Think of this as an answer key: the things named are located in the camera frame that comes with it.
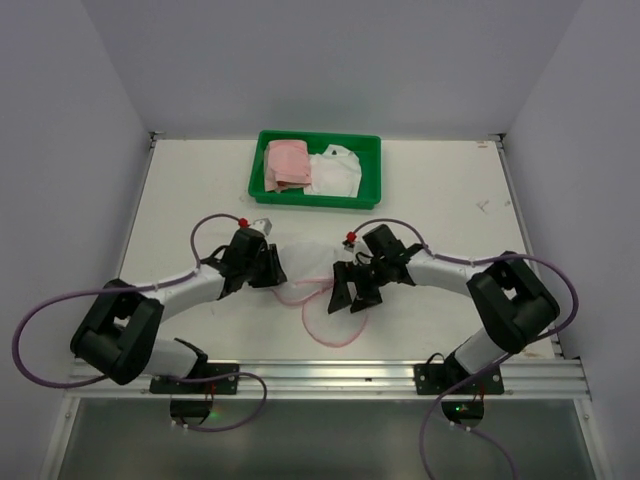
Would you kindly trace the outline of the white mesh laundry bag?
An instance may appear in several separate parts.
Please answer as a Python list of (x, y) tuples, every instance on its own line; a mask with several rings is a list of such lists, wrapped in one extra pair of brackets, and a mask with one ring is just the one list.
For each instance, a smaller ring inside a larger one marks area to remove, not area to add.
[(303, 241), (286, 245), (279, 250), (279, 259), (287, 280), (271, 288), (281, 304), (300, 311), (302, 326), (316, 343), (334, 349), (355, 342), (369, 323), (367, 312), (328, 313), (333, 264), (343, 257), (328, 244)]

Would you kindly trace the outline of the pink bra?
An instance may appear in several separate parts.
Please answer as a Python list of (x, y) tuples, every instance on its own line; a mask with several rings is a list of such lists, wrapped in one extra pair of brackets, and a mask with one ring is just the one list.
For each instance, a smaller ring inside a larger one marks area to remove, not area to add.
[(311, 164), (307, 143), (303, 140), (272, 140), (264, 152), (266, 192), (304, 188), (311, 184)]

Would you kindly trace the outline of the white bra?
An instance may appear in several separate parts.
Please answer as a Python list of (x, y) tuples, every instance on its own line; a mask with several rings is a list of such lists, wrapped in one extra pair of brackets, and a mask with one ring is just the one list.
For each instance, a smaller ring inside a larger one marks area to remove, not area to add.
[(305, 195), (356, 198), (362, 179), (359, 157), (351, 150), (335, 144), (320, 154), (310, 156), (311, 183), (303, 188)]

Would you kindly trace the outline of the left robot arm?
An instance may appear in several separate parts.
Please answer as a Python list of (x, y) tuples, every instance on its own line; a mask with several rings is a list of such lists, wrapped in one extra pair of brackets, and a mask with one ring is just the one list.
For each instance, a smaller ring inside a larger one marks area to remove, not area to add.
[(244, 285), (260, 289), (285, 283), (277, 246), (267, 240), (270, 230), (266, 219), (239, 228), (221, 257), (201, 260), (184, 280), (170, 278), (149, 291), (120, 279), (108, 282), (74, 333), (71, 352), (119, 385), (141, 375), (193, 383), (207, 355), (184, 340), (159, 339), (159, 327)]

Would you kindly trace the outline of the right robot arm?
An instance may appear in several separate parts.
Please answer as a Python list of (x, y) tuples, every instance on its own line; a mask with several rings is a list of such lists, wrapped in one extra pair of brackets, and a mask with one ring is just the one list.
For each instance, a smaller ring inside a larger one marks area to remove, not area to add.
[(557, 319), (560, 307), (522, 256), (506, 252), (488, 262), (444, 259), (410, 247), (382, 224), (363, 237), (367, 259), (337, 261), (328, 314), (357, 313), (383, 302), (380, 288), (397, 283), (434, 287), (470, 298), (482, 328), (448, 357), (450, 381), (460, 382), (507, 355), (520, 353)]

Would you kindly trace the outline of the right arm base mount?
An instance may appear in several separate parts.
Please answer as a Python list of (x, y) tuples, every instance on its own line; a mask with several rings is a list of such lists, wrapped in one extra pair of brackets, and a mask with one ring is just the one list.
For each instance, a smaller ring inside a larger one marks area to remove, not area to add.
[(485, 415), (485, 397), (502, 395), (505, 387), (499, 367), (482, 375), (467, 373), (453, 355), (432, 354), (426, 361), (413, 365), (413, 380), (419, 396), (450, 393), (453, 400), (442, 400), (442, 413), (455, 425), (477, 427)]

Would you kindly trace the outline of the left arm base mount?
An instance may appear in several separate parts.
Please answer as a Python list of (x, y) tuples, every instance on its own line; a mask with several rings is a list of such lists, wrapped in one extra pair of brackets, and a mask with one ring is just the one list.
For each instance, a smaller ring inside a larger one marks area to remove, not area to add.
[(237, 363), (206, 363), (188, 375), (198, 382), (155, 377), (150, 382), (149, 392), (170, 397), (169, 413), (176, 423), (201, 426), (213, 417), (216, 395), (237, 393), (239, 370)]

